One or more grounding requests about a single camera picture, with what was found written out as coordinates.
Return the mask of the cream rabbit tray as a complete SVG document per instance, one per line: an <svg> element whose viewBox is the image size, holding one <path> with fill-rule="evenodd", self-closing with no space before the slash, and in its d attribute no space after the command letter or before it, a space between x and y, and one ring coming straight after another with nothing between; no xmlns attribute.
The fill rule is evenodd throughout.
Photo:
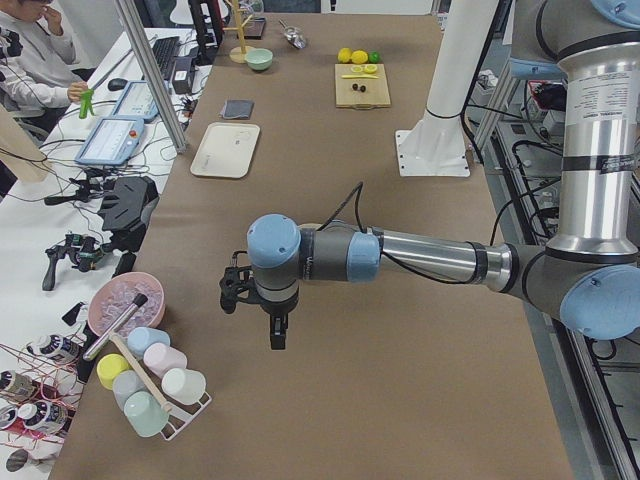
<svg viewBox="0 0 640 480"><path fill-rule="evenodd" d="M211 123L192 161L199 177L240 179L250 168L260 127L246 123Z"/></svg>

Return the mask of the dark framed tray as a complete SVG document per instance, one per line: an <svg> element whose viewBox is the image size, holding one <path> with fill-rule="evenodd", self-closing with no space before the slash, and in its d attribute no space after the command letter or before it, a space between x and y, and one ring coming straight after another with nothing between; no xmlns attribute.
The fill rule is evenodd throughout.
<svg viewBox="0 0 640 480"><path fill-rule="evenodd" d="M264 34L265 27L265 18L250 20L243 28L244 38L250 40L260 40Z"/></svg>

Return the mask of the white cup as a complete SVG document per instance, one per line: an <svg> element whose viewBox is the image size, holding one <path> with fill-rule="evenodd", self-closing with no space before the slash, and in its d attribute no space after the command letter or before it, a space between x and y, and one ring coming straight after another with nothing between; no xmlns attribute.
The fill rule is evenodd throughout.
<svg viewBox="0 0 640 480"><path fill-rule="evenodd" d="M172 368L164 374L161 387L166 395L182 404L191 405L203 396L206 378L196 370Z"/></svg>

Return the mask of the pink cup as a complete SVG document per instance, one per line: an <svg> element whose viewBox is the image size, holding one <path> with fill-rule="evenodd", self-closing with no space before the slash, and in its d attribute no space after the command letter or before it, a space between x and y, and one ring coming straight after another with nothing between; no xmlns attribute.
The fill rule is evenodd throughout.
<svg viewBox="0 0 640 480"><path fill-rule="evenodd" d="M187 356L183 352L160 342L150 345L145 350L143 362L159 378L162 378L171 369L185 369L188 364Z"/></svg>

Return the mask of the white cup rack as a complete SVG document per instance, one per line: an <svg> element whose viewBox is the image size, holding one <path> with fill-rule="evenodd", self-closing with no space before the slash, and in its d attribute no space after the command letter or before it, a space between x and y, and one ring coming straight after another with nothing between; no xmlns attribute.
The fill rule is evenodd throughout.
<svg viewBox="0 0 640 480"><path fill-rule="evenodd" d="M159 402L160 406L169 413L167 424L160 433L156 434L161 435L165 441L172 441L175 439L212 402L212 395L207 392L207 381L206 390L203 396L194 404L185 405L173 399L169 395L166 395L161 387L163 377L160 378L160 383L154 381L149 376L146 369L128 349L127 343L120 335L114 333L110 336L109 340L119 350L120 354L129 362L131 370L134 370L144 382L147 387L146 391L149 392Z"/></svg>

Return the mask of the metal scoop black tip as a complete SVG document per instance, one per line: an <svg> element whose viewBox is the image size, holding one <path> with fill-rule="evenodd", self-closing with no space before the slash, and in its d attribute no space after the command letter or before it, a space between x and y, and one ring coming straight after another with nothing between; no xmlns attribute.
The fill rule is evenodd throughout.
<svg viewBox="0 0 640 480"><path fill-rule="evenodd" d="M104 347L110 336L116 333L137 311L147 303L148 297L138 293L132 303L117 317L117 319L98 337L89 347L85 349L82 358L85 361L92 361L96 358L100 350Z"/></svg>

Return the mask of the blue cup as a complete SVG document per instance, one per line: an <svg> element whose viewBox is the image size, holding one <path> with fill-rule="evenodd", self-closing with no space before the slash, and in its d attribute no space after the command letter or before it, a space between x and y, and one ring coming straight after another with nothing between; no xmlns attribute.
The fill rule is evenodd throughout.
<svg viewBox="0 0 640 480"><path fill-rule="evenodd" d="M145 351L155 343L171 345L170 336L163 330L150 327L136 327L127 336L127 347L138 359L144 357Z"/></svg>

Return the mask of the mint green cup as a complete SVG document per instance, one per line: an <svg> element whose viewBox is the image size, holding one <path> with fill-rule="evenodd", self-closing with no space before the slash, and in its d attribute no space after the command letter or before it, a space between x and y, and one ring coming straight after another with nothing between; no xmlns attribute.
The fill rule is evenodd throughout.
<svg viewBox="0 0 640 480"><path fill-rule="evenodd" d="M169 413L147 391L131 395L125 401L123 412L134 431L143 438L160 433L169 419Z"/></svg>

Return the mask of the grey cup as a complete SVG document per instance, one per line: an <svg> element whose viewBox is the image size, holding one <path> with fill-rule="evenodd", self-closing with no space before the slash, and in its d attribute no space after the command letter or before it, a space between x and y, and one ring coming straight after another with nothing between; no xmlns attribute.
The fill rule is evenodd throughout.
<svg viewBox="0 0 640 480"><path fill-rule="evenodd" d="M112 392L121 411L126 401L135 393L146 391L147 387L134 370L121 372L113 381Z"/></svg>

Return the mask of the pink bowl of ice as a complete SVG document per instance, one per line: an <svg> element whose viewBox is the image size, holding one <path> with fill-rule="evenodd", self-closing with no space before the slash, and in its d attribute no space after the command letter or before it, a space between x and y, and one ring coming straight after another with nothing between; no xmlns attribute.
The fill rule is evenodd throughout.
<svg viewBox="0 0 640 480"><path fill-rule="evenodd" d="M88 324L92 332L97 336L102 335L138 294L145 295L147 302L118 329L118 333L126 338L136 327L158 326L165 312L161 283L149 273L128 272L114 277L94 295L88 312Z"/></svg>

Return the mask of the yellow cup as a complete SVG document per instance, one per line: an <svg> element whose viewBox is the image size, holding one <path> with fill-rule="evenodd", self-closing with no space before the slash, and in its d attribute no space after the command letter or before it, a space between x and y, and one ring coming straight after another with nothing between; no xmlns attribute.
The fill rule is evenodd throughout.
<svg viewBox="0 0 640 480"><path fill-rule="evenodd" d="M97 363L97 375L101 385L112 390L115 379L123 372L131 369L129 362L121 354L107 354Z"/></svg>

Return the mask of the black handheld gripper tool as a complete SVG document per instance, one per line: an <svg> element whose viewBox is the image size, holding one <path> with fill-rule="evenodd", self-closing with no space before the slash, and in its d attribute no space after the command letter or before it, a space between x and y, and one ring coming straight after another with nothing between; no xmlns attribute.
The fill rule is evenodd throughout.
<svg viewBox="0 0 640 480"><path fill-rule="evenodd" d="M42 281L42 290L54 289L57 263L60 260L68 257L74 269L86 273L94 270L104 256L112 250L110 242L100 243L90 235L67 233L63 244L55 244L45 250L49 265Z"/></svg>

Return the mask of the grey folded cloth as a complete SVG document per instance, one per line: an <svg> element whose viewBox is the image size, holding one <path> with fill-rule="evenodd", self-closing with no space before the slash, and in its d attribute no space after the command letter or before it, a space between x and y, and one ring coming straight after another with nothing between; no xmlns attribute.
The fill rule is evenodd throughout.
<svg viewBox="0 0 640 480"><path fill-rule="evenodd" d="M252 100L229 99L224 102L220 117L226 120L249 119L253 108Z"/></svg>

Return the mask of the blue teach pendant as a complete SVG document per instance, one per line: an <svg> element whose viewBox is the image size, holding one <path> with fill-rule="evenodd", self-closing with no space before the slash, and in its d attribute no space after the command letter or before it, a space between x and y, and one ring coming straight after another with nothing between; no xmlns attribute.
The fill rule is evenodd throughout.
<svg viewBox="0 0 640 480"><path fill-rule="evenodd" d="M75 162L88 166L124 165L138 146L144 126L141 117L102 118L84 141Z"/></svg>
<svg viewBox="0 0 640 480"><path fill-rule="evenodd" d="M145 123L152 121L158 113L152 92L144 80L129 81L112 110L114 116L140 117Z"/></svg>

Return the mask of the wooden cutting board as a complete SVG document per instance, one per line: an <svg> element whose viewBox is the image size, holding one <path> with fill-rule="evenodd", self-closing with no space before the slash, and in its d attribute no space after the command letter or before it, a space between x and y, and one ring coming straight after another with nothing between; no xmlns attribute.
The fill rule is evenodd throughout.
<svg viewBox="0 0 640 480"><path fill-rule="evenodd" d="M338 108L372 109L391 106L383 64L336 64L335 105Z"/></svg>

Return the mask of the yellow plastic knife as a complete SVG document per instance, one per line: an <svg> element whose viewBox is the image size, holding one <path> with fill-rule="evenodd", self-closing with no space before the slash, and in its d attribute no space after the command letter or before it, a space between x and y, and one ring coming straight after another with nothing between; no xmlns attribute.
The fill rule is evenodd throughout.
<svg viewBox="0 0 640 480"><path fill-rule="evenodd" d="M379 79L380 77L373 74L343 74L342 79Z"/></svg>

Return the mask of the mint green bowl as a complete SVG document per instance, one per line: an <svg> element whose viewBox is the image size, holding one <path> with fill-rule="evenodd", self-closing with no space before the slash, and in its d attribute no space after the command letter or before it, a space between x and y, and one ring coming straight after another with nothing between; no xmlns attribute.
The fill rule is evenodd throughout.
<svg viewBox="0 0 640 480"><path fill-rule="evenodd" d="M245 54L245 63L256 72L268 70L273 62L273 52L266 48L253 48Z"/></svg>

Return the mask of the wooden mug tree stand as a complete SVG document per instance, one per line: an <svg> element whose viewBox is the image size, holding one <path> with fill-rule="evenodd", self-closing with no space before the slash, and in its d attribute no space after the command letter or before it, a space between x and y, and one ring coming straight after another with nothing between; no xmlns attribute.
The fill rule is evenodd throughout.
<svg viewBox="0 0 640 480"><path fill-rule="evenodd" d="M239 40L239 45L231 49L229 57L231 61L243 64L246 62L246 55L250 51L255 50L255 47L247 44L244 33L245 25L253 19L253 15L249 15L246 19L243 19L238 0L225 0L225 3L229 7L234 25L227 26L224 30L226 32L235 32Z"/></svg>

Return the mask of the whole yellow lemon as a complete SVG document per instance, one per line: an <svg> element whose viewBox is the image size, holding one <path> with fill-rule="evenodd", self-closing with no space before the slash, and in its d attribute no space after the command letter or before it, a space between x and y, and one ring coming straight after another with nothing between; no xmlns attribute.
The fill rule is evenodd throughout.
<svg viewBox="0 0 640 480"><path fill-rule="evenodd" d="M337 60L341 64L351 62L352 50L350 48L341 48L337 54Z"/></svg>
<svg viewBox="0 0 640 480"><path fill-rule="evenodd" d="M367 64L369 62L369 55L364 50L354 50L350 55L350 62L352 64Z"/></svg>

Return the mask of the black computer mouse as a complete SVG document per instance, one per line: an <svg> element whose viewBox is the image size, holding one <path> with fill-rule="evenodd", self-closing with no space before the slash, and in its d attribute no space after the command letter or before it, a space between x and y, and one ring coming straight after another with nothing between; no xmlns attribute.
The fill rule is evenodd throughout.
<svg viewBox="0 0 640 480"><path fill-rule="evenodd" d="M108 82L107 88L111 92L116 92L116 91L123 90L126 87L127 83L128 81L126 79L113 78Z"/></svg>

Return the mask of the black keyboard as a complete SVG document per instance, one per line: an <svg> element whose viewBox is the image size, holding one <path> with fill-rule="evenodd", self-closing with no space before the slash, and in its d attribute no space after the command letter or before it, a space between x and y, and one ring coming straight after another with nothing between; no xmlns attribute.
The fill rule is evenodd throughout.
<svg viewBox="0 0 640 480"><path fill-rule="evenodd" d="M160 74L165 81L169 81L171 79L179 47L179 36L157 39L152 46L154 59Z"/></svg>

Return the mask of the green plastic clamp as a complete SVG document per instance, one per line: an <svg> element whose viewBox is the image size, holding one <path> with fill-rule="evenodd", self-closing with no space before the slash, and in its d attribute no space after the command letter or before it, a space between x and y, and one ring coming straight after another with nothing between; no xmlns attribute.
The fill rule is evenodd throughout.
<svg viewBox="0 0 640 480"><path fill-rule="evenodd" d="M88 116L94 115L93 107L93 89L87 89L80 95L79 118L86 119Z"/></svg>

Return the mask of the seated person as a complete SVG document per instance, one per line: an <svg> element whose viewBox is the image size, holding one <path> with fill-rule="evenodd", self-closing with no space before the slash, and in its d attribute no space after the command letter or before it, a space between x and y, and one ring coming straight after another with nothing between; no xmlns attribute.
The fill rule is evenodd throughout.
<svg viewBox="0 0 640 480"><path fill-rule="evenodd" d="M61 12L49 1L3 1L1 26L17 33L21 54L1 62L1 102L9 111L36 111L31 122L50 130L89 89L92 69L78 69Z"/></svg>

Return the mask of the aluminium frame post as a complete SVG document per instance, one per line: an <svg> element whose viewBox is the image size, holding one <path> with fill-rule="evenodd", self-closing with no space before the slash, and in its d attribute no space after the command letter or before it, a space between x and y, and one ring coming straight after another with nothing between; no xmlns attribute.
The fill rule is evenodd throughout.
<svg viewBox="0 0 640 480"><path fill-rule="evenodd" d="M186 138L173 109L171 97L167 93L135 3L132 0L115 0L115 8L173 146L178 154L184 153L187 147Z"/></svg>

